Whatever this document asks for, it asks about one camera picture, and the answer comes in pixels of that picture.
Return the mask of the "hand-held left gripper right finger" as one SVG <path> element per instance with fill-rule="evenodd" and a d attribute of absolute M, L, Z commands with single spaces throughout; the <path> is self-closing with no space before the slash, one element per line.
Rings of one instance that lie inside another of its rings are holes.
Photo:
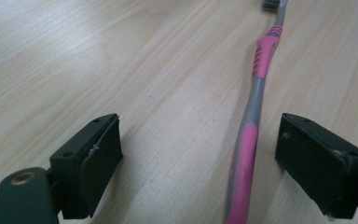
<path fill-rule="evenodd" d="M 358 147 L 318 123 L 281 117 L 275 160 L 323 214 L 351 219 L 358 209 Z"/>

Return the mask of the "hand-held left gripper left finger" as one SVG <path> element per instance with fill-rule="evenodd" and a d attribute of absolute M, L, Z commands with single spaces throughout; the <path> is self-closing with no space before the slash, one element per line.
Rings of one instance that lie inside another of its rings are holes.
<path fill-rule="evenodd" d="M 64 218 L 94 215 L 122 158 L 116 114 L 92 120 L 49 158 L 53 176 L 62 187 Z"/>

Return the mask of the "pink and grey toothbrush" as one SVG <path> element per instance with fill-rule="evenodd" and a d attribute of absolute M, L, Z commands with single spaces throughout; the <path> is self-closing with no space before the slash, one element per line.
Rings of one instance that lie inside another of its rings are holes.
<path fill-rule="evenodd" d="M 247 224 L 263 96 L 269 65 L 282 36 L 288 0 L 262 0 L 262 8 L 276 12 L 276 20 L 256 42 L 252 86 L 241 119 L 229 170 L 225 224 Z"/>

